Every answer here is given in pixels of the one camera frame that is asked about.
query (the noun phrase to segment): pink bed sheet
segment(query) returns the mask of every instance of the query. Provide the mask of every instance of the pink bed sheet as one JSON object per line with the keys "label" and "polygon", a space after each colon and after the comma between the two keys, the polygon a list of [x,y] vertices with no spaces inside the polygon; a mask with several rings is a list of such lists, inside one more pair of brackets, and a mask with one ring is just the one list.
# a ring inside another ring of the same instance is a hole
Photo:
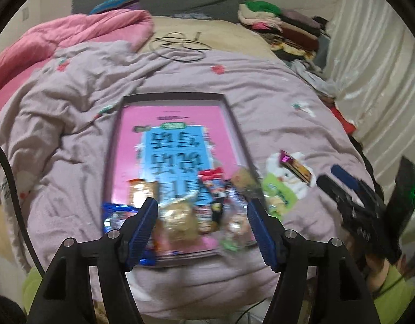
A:
{"label": "pink bed sheet", "polygon": [[138,51],[152,33],[152,16],[144,10],[71,15],[29,29],[0,54],[0,111],[33,71],[42,68],[57,49],[84,41],[125,40]]}

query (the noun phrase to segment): curtain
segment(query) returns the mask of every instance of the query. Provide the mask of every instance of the curtain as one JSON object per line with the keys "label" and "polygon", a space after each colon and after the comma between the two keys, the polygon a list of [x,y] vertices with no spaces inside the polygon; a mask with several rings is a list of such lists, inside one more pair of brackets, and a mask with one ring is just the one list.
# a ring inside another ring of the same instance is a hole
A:
{"label": "curtain", "polygon": [[328,33],[337,107],[388,200],[401,156],[415,163],[415,39],[386,0],[342,0]]}

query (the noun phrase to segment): screw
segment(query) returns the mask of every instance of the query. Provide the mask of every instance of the screw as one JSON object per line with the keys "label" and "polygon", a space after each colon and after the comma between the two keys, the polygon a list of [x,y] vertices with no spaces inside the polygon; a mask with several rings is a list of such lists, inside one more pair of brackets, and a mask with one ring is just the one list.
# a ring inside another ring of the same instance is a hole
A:
{"label": "screw", "polygon": [[74,245],[74,239],[73,238],[68,238],[63,242],[63,245],[65,247],[70,247],[72,245]]}
{"label": "screw", "polygon": [[284,232],[284,235],[288,239],[294,239],[297,236],[296,232],[294,230],[291,230],[291,229],[286,230]]}
{"label": "screw", "polygon": [[331,240],[331,242],[332,242],[332,245],[334,245],[336,247],[340,247],[342,245],[342,241],[340,239],[338,239],[338,238],[333,238]]}
{"label": "screw", "polygon": [[110,239],[116,239],[116,238],[118,238],[118,237],[119,237],[119,235],[120,235],[120,233],[119,233],[119,231],[118,231],[118,230],[111,230],[111,231],[109,231],[109,233],[107,234],[107,236],[108,236]]}

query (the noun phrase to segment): blue gripper pad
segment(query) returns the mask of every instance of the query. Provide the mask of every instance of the blue gripper pad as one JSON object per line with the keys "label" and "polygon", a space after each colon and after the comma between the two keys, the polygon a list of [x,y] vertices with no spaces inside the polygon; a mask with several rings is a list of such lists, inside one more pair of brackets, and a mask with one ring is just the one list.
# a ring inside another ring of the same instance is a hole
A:
{"label": "blue gripper pad", "polygon": [[120,261],[125,264],[126,272],[140,263],[157,219],[158,203],[152,198],[147,198],[137,215],[127,218],[120,228],[123,233],[121,248],[124,254],[124,259]]}
{"label": "blue gripper pad", "polygon": [[285,247],[281,239],[285,231],[284,227],[278,219],[267,214],[258,200],[251,200],[248,204],[247,216],[265,264],[274,272],[278,272],[286,261]]}
{"label": "blue gripper pad", "polygon": [[334,164],[331,168],[331,173],[341,180],[349,189],[358,191],[359,184],[355,177],[347,173],[340,165]]}

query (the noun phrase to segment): lavender comforter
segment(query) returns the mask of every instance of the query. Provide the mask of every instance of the lavender comforter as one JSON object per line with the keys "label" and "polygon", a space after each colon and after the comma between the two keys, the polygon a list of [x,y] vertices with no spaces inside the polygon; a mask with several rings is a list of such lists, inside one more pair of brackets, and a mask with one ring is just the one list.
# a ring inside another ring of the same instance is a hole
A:
{"label": "lavender comforter", "polygon": [[[165,50],[167,56],[190,51]],[[65,68],[59,59],[68,60]],[[224,74],[212,66],[225,67]],[[269,156],[299,151],[315,175],[338,163],[371,184],[341,124],[311,88],[282,62],[209,51],[194,63],[135,54],[131,44],[82,43],[57,51],[12,96],[0,113],[0,145],[16,177],[33,245],[49,265],[62,240],[101,237],[102,181],[114,113],[94,120],[105,106],[138,92],[218,92],[227,96],[262,174]],[[294,104],[299,103],[302,110]],[[29,268],[0,167],[0,198],[19,263]],[[308,189],[284,225],[305,237],[342,236],[336,206]],[[169,269],[134,269],[128,279],[139,310],[158,318],[212,318],[273,294],[278,275],[257,248],[239,266],[221,257]],[[93,282],[93,295],[101,300]]]}

